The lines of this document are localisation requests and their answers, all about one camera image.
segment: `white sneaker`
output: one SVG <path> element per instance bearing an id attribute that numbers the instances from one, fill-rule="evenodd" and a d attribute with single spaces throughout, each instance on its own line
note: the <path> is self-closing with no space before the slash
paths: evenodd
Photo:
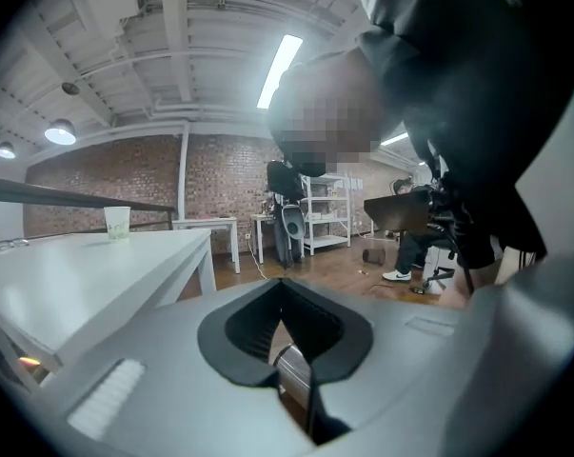
<path id="1" fill-rule="evenodd" d="M 408 283 L 411 281 L 411 271 L 407 274 L 401 274 L 398 270 L 393 270 L 392 272 L 385 272 L 382 277 L 395 283 Z"/>

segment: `orange light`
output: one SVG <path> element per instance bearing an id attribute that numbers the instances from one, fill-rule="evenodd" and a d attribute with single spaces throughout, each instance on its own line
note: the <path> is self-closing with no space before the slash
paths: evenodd
<path id="1" fill-rule="evenodd" d="M 20 357 L 20 361 L 26 364 L 27 366 L 40 366 L 41 363 L 35 359 L 31 359 L 30 357 Z"/>

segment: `brick wall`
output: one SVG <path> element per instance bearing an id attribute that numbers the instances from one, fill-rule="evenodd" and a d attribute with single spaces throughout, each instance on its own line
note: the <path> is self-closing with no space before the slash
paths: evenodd
<path id="1" fill-rule="evenodd" d="M 31 166 L 27 183 L 79 193 L 176 207 L 181 138 L 124 139 L 74 150 Z M 132 224 L 166 219 L 165 213 L 133 211 Z M 95 229 L 101 209 L 24 205 L 27 236 Z"/>
<path id="2" fill-rule="evenodd" d="M 32 166 L 27 182 L 51 188 L 77 191 L 131 201 L 176 207 L 180 137 L 153 136 L 114 141 L 75 150 Z M 249 218 L 258 213 L 267 186 L 266 165 L 282 154 L 267 139 L 232 135 L 195 135 L 188 142 L 186 169 L 186 216 L 238 218 L 238 248 L 247 251 L 245 233 Z M 352 215 L 360 232 L 370 230 L 363 201 L 390 194 L 390 182 L 407 173 L 376 162 L 340 165 L 340 174 L 363 180 L 364 189 L 352 189 Z M 327 210 L 329 206 L 315 206 Z M 165 214 L 133 212 L 132 223 L 164 219 Z M 25 235 L 93 229 L 104 225 L 102 210 L 25 206 Z M 264 245 L 273 246 L 271 226 L 266 226 Z M 336 225 L 331 233 L 341 234 Z M 315 235 L 328 233 L 328 226 L 315 226 Z M 212 250 L 227 252 L 226 232 L 213 232 Z"/>
<path id="3" fill-rule="evenodd" d="M 409 173 L 402 169 L 376 161 L 339 165 L 338 170 L 341 174 L 363 180 L 363 189 L 350 190 L 351 214 L 356 218 L 356 222 L 363 222 L 362 225 L 357 225 L 361 233 L 371 231 L 371 219 L 363 210 L 363 202 L 369 198 L 392 194 L 390 183 L 409 176 Z"/>
<path id="4" fill-rule="evenodd" d="M 187 218 L 238 218 L 238 249 L 247 251 L 250 215 L 261 211 L 267 187 L 266 166 L 282 159 L 273 141 L 237 135 L 190 135 L 185 184 Z M 264 246 L 273 246 L 271 226 L 264 224 Z M 212 251 L 227 252 L 226 232 L 212 234 Z"/>

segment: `plastic cup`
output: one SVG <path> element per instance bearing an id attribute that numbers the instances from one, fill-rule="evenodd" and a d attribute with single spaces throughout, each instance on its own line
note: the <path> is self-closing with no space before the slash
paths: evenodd
<path id="1" fill-rule="evenodd" d="M 105 207 L 105 223 L 110 240 L 128 239 L 130 207 Z"/>

